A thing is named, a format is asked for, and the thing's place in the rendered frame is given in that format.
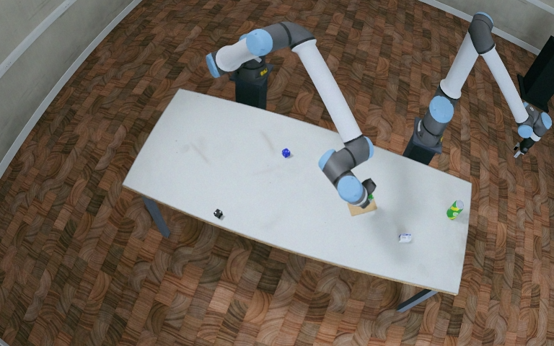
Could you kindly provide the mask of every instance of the small cube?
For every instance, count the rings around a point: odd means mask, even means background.
[[[398,236],[399,243],[409,243],[410,241],[412,241],[412,234],[410,233],[402,233]]]

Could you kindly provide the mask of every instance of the robotic arm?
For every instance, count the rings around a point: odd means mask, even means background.
[[[521,102],[516,87],[495,49],[492,29],[493,20],[488,14],[478,12],[473,16],[473,21],[447,77],[441,81],[431,100],[429,110],[418,124],[416,132],[418,139],[429,148],[440,145],[444,129],[454,114],[454,106],[462,96],[462,86],[479,55],[485,59],[491,70],[514,115],[518,125],[517,132],[524,138],[516,145],[520,150],[514,157],[527,153],[529,148],[552,126],[552,120],[546,113],[539,114],[533,106]]]
[[[261,57],[285,47],[290,47],[298,54],[345,144],[339,151],[327,151],[321,157],[319,167],[341,198],[365,208],[372,201],[371,194],[376,185],[371,179],[360,182],[351,170],[373,156],[373,143],[361,134],[356,119],[315,43],[312,33],[302,26],[280,22],[241,36],[239,42],[208,54],[206,62],[211,75],[217,78],[252,60],[259,63]]]

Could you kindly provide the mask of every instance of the green object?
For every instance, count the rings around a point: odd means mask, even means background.
[[[457,200],[452,203],[452,206],[447,210],[447,216],[450,220],[454,220],[462,210],[464,210],[464,203],[461,200]]]

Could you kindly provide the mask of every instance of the light blue cap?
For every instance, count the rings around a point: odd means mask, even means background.
[[[542,120],[542,123],[545,125],[546,129],[552,127],[552,119],[550,119],[550,116],[546,114],[545,112],[540,113],[540,119]]]
[[[364,194],[364,186],[356,177],[347,175],[338,181],[337,191],[340,198],[348,203],[355,203]]]
[[[374,148],[373,148],[373,142],[371,142],[371,139],[365,137],[365,139],[367,140],[367,143],[369,144],[369,158],[370,159],[372,156],[373,156],[373,152],[374,152]]]
[[[214,78],[218,78],[221,76],[219,74],[219,71],[217,71],[216,62],[214,61],[214,57],[211,56],[211,53],[206,56],[206,63],[208,64],[208,70],[210,70],[210,73]]]
[[[493,23],[493,26],[494,26],[494,21],[493,19],[491,18],[491,16],[489,16],[488,14],[486,14],[485,12],[477,12],[476,14],[482,14],[483,16],[489,18],[491,20],[491,23]]]
[[[517,133],[523,138],[529,138],[533,134],[533,128],[529,125],[520,125],[517,128]]]
[[[329,158],[331,157],[331,155],[333,155],[334,152],[334,149],[329,149],[325,154],[323,154],[323,156],[321,156],[320,162],[318,163],[321,170],[323,170],[323,167],[325,167],[325,164],[327,163],[327,161],[329,161]]]
[[[255,56],[264,56],[273,48],[273,38],[264,29],[256,29],[246,36],[246,47]]]
[[[429,104],[431,117],[441,124],[448,123],[454,116],[452,103],[444,96],[435,96]]]

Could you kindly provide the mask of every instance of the table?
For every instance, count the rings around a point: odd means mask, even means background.
[[[471,183],[376,147],[353,173],[375,181],[378,209],[351,216],[317,165],[328,149],[343,147],[331,130],[179,90],[123,186],[144,196],[165,236],[157,203],[272,247],[425,288],[399,311],[436,292],[456,295]],[[465,210],[450,220],[455,200]],[[403,233],[412,234],[410,243],[398,242]]]

